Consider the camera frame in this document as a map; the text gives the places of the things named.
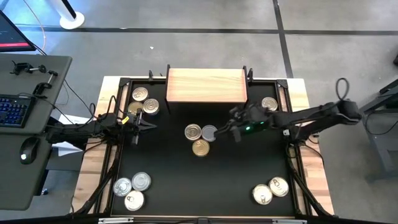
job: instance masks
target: wooden table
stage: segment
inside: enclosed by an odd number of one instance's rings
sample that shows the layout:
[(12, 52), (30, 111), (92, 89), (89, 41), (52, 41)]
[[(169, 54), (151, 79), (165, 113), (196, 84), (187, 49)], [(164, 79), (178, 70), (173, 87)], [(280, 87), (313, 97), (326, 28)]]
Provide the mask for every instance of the wooden table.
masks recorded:
[[(99, 93), (96, 115), (103, 114), (106, 112), (108, 107), (109, 99), (112, 95), (116, 96), (118, 94), (119, 80), (122, 77), (104, 77), (101, 91)], [(147, 78), (147, 77), (128, 77), (128, 78)], [(307, 98), (307, 91), (305, 89), (304, 80), (301, 78), (288, 78), (287, 83), (289, 85), (289, 95), (290, 102), (292, 104), (293, 111), (304, 110), (309, 107), (309, 102)], [(283, 91), (280, 91), (281, 98), (284, 99)], [(127, 88), (123, 90), (122, 102), (125, 101), (127, 95)], [(286, 104), (282, 100), (282, 109), (286, 110)], [(96, 142), (98, 139), (90, 139), (89, 142)], [(307, 145), (313, 147), (319, 151), (319, 146), (307, 141)], [(88, 200), (91, 194), (94, 192), (100, 181), (101, 169), (104, 161), (106, 145), (102, 144), (98, 147), (93, 148), (88, 151), (81, 165), (80, 174), (78, 182), (75, 189), (75, 194), (73, 196), (72, 205), (75, 210), (78, 210), (83, 206), (83, 204)], [(109, 166), (111, 166), (114, 158), (114, 152), (116, 147), (113, 147), (111, 153), (111, 158), (109, 160)], [(322, 204), (323, 208), (329, 213), (333, 213), (333, 206), (331, 204), (330, 193), (328, 188), (328, 182), (326, 180), (325, 170), (323, 168), (322, 160), (320, 157), (307, 149), (305, 146), (301, 147), (301, 155), (304, 166), (305, 178), (307, 181), (307, 186), (311, 190), (312, 194), (317, 198), (317, 200)], [(107, 184), (104, 189), (103, 198), (101, 201), (100, 211), (102, 212), (106, 206), (106, 200), (108, 198), (110, 183)], [(305, 213), (304, 200), (301, 190), (296, 184), (296, 191), (298, 195), (298, 203), (300, 210)]]

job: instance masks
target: wooden block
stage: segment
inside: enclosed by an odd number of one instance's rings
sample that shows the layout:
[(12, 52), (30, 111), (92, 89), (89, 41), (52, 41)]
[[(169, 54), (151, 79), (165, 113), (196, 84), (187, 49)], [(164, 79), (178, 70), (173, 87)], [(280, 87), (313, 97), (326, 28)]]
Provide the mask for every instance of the wooden block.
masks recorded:
[(171, 68), (168, 102), (245, 103), (248, 99), (242, 69)]

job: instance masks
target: black tray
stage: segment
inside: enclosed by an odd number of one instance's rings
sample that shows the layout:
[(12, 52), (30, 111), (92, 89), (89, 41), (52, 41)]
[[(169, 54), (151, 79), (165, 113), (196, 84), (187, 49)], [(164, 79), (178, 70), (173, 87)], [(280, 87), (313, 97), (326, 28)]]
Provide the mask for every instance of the black tray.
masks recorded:
[[(145, 204), (135, 212), (124, 206), (124, 197), (112, 192), (112, 215), (162, 217), (274, 217), (294, 216), (297, 196), (293, 180), (287, 170), (285, 142), (281, 131), (263, 131), (243, 137), (242, 142), (218, 138), (210, 143), (206, 157), (192, 152), (192, 142), (184, 136), (188, 124), (212, 124), (222, 127), (229, 119), (230, 104), (174, 104), (169, 114), (165, 99), (165, 80), (125, 79), (128, 95), (134, 88), (145, 87), (150, 98), (159, 101), (160, 112), (144, 115), (147, 122), (158, 125), (156, 130), (143, 134), (139, 145), (131, 144), (131, 136), (124, 137), (121, 147), (118, 178), (131, 179), (137, 172), (152, 177), (151, 187), (144, 192)], [(250, 101), (270, 96), (279, 102), (276, 80), (252, 80), (248, 85)], [(132, 98), (125, 102), (125, 108)], [(271, 178), (283, 177), (289, 183), (285, 197), (274, 197), (268, 205), (259, 205), (251, 190), (257, 184), (268, 184)]]

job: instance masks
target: can lid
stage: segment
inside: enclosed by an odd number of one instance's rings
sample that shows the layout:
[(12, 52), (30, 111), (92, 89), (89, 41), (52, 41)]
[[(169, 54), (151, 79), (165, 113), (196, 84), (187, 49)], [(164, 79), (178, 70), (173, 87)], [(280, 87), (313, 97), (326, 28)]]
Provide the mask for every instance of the can lid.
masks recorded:
[(137, 211), (144, 204), (144, 194), (138, 190), (133, 190), (124, 198), (124, 205), (130, 211)]
[(283, 197), (289, 192), (289, 185), (286, 180), (281, 177), (274, 177), (269, 181), (271, 192), (278, 197)]
[(265, 97), (261, 101), (261, 106), (263, 108), (269, 108), (272, 111), (275, 111), (278, 108), (278, 102), (272, 97)]
[(142, 101), (148, 98), (148, 90), (144, 87), (138, 87), (132, 92), (132, 98), (136, 101)]
[(131, 184), (134, 190), (144, 191), (150, 186), (150, 176), (145, 172), (138, 172), (132, 177)]
[(196, 140), (200, 138), (201, 128), (197, 124), (190, 124), (185, 128), (185, 137), (189, 140)]
[(265, 184), (257, 185), (253, 191), (253, 197), (260, 205), (267, 205), (272, 200), (272, 192)]
[(192, 151), (197, 156), (205, 156), (209, 153), (210, 145), (206, 140), (199, 139), (192, 144)]
[(142, 107), (143, 107), (142, 103), (134, 101), (129, 104), (129, 106), (127, 107), (127, 111), (133, 115), (136, 115), (137, 110), (142, 109)]
[(148, 99), (144, 102), (143, 109), (145, 113), (156, 113), (159, 109), (159, 102), (155, 99)]
[(213, 125), (206, 125), (201, 129), (201, 136), (204, 140), (212, 142), (216, 140), (216, 137), (214, 136), (215, 131), (217, 131), (216, 127)]
[(127, 178), (120, 178), (113, 185), (113, 192), (119, 197), (126, 196), (131, 191), (131, 181)]

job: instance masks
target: white stand base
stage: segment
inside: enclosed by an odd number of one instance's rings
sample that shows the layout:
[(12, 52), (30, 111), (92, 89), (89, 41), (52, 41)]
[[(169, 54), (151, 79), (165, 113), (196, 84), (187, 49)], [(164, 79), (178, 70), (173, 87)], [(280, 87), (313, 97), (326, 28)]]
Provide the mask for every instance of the white stand base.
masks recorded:
[(60, 19), (60, 25), (64, 29), (75, 29), (80, 27), (85, 22), (85, 17), (82, 13), (76, 12), (76, 19), (74, 21), (69, 21), (64, 17)]

